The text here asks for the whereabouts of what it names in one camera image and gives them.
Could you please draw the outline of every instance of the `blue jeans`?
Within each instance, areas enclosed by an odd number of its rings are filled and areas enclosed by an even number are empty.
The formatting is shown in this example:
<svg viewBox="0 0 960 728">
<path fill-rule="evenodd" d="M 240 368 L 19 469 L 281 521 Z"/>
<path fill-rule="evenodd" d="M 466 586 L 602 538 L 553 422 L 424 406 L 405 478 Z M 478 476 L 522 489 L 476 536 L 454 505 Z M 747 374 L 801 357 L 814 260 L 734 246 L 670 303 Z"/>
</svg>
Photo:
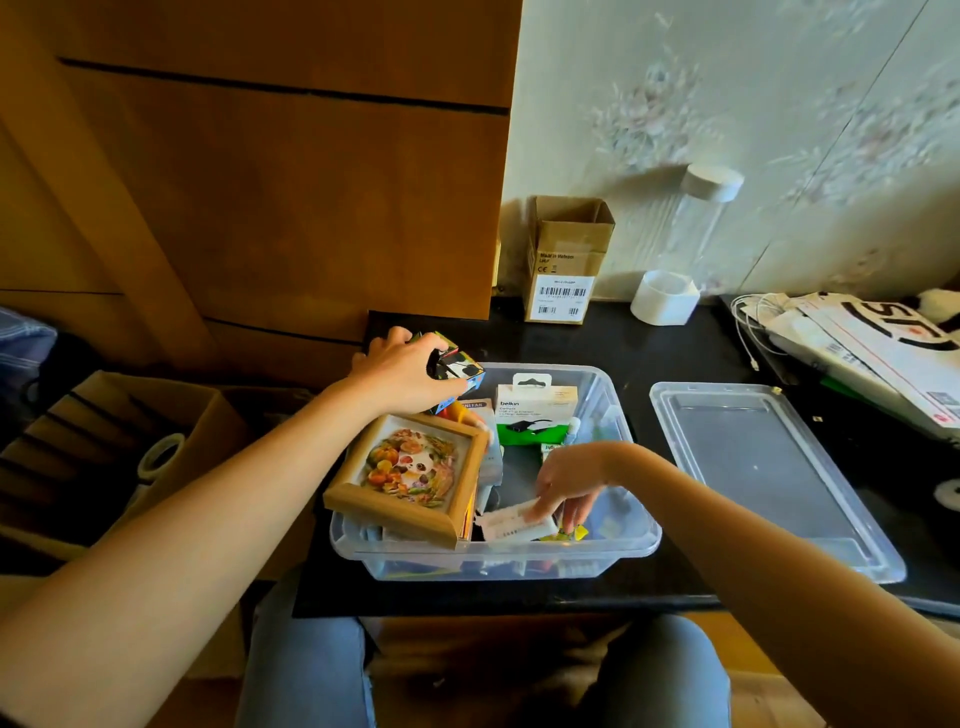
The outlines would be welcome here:
<svg viewBox="0 0 960 728">
<path fill-rule="evenodd" d="M 356 619 L 292 619 L 299 571 L 260 604 L 237 728 L 374 728 Z M 577 709 L 596 728 L 730 728 L 730 679 L 682 617 L 638 621 L 614 640 Z"/>
</svg>

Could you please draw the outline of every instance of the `white cylindrical base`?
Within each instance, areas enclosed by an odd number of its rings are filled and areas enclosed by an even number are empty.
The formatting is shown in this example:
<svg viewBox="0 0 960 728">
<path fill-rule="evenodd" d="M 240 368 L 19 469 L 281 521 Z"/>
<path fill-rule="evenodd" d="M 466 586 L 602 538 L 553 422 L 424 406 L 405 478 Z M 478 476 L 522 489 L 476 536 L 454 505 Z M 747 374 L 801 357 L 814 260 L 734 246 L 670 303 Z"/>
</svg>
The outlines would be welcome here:
<svg viewBox="0 0 960 728">
<path fill-rule="evenodd" d="M 687 322 L 699 301 L 700 291 L 690 276 L 647 271 L 630 304 L 630 312 L 655 327 L 676 327 Z"/>
</svg>

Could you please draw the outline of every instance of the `white lid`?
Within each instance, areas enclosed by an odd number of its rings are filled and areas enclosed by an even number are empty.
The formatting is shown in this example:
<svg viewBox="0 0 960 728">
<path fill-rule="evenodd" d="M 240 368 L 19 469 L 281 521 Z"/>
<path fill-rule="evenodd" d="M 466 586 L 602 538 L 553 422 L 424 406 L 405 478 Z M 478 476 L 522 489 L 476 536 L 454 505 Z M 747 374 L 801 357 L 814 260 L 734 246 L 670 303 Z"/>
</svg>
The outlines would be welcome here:
<svg viewBox="0 0 960 728">
<path fill-rule="evenodd" d="M 711 203 L 728 203 L 743 186 L 743 175 L 730 167 L 691 164 L 680 189 L 691 197 Z"/>
</svg>

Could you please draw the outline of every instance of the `human hand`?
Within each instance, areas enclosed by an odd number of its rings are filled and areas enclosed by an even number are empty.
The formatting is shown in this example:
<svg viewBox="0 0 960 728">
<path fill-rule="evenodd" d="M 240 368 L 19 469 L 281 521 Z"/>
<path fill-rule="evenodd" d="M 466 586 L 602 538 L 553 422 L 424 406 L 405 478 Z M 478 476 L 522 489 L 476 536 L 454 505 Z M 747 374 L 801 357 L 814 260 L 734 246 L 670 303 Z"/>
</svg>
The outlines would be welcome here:
<svg viewBox="0 0 960 728">
<path fill-rule="evenodd" d="M 570 445 L 551 450 L 537 476 L 537 503 L 525 514 L 535 522 L 554 513 L 562 504 L 564 533 L 587 520 L 600 492 L 610 484 L 612 460 L 621 444 L 613 442 Z"/>
<path fill-rule="evenodd" d="M 357 352 L 348 381 L 361 386 L 373 411 L 408 415 L 422 412 L 467 390 L 465 379 L 437 380 L 426 372 L 433 351 L 443 351 L 447 343 L 435 333 L 427 333 L 413 344 L 413 336 L 402 327 L 393 327 L 386 340 L 370 342 L 370 351 Z"/>
</svg>

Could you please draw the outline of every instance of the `wallpaper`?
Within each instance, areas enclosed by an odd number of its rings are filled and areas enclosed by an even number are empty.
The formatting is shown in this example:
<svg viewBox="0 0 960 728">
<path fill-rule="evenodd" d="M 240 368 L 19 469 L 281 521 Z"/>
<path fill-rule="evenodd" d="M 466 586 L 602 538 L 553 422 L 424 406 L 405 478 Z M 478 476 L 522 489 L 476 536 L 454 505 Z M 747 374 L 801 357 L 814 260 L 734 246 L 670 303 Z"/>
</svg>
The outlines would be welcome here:
<svg viewBox="0 0 960 728">
<path fill-rule="evenodd" d="M 955 0 L 526 0 L 501 288 L 525 278 L 526 198 L 597 196 L 616 230 L 596 295 L 630 299 L 693 161 L 747 180 L 708 248 L 711 293 L 952 278 L 957 27 Z"/>
</svg>

